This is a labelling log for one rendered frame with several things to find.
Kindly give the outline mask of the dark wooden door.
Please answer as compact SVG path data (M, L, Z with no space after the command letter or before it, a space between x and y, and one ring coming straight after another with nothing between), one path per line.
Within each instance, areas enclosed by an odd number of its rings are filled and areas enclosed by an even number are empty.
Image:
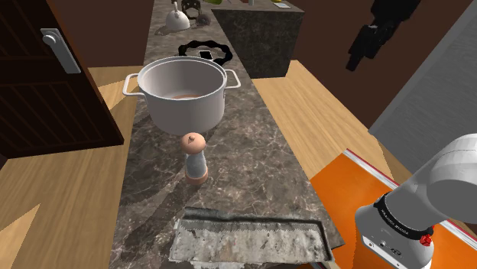
M0 154L123 142L54 0L0 0Z

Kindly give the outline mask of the wooden pepper mill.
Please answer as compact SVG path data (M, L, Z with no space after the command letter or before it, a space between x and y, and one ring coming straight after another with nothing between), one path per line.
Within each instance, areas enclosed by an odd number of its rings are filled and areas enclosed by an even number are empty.
M208 167L204 149L205 138L196 132L185 134L180 140L180 146L185 154L185 177L189 184L200 185L208 178Z

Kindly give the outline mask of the dark marble cabinet block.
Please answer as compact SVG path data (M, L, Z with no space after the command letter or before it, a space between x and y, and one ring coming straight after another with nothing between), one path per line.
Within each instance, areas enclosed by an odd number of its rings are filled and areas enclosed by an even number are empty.
M225 0L211 10L250 78L287 74L303 10L285 0Z

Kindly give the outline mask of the grey rectangular sink basin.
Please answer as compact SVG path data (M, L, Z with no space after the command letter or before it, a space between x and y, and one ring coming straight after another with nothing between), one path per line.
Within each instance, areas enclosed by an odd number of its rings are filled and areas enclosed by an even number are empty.
M335 260L324 225L317 219L186 207L174 230L172 261L245 265Z

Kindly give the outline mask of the black curved stand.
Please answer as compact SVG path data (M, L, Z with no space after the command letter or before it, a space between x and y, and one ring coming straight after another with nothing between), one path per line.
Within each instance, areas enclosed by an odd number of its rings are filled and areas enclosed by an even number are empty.
M191 16L187 12L193 9L197 11L196 16ZM202 8L200 0L181 0L181 11L187 16L190 20L196 20L199 15L202 14Z

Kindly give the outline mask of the large white cooking pot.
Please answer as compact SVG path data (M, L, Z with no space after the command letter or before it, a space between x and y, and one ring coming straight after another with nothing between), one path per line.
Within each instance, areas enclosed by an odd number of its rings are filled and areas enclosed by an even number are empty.
M126 76L122 93L142 96L155 125L171 135L216 127L225 111L228 70L200 57L166 57Z

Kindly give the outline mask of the white kettle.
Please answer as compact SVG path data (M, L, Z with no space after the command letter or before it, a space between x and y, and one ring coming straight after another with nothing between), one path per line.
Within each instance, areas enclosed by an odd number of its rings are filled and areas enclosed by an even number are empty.
M190 28L189 18L178 9L177 1L173 1L174 9L166 17L166 26L170 31L184 31Z

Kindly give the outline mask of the orange robot stand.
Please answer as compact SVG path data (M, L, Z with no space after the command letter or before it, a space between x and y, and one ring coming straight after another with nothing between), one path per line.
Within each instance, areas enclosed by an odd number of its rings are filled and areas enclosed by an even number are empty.
M389 177L352 151L345 151L310 182L345 244L333 249L341 269L395 269L362 244L355 227L355 211L391 190ZM466 243L475 239L451 222L434 226L430 269L477 269L477 250Z

